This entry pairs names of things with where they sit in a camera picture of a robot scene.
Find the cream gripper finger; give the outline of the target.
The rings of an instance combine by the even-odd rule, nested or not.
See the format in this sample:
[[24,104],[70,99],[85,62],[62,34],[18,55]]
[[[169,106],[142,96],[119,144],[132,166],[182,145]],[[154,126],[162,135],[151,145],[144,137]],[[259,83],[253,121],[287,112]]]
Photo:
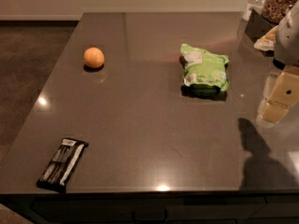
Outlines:
[[299,76],[289,72],[270,74],[265,81],[259,118],[279,123],[299,102]]

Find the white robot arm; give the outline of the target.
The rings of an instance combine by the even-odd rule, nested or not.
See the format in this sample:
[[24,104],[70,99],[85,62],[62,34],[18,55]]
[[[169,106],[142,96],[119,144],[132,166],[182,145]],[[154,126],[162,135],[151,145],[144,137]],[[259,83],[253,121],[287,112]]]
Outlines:
[[299,1],[278,25],[274,60],[283,68],[265,81],[257,116],[265,127],[278,124],[299,101]]

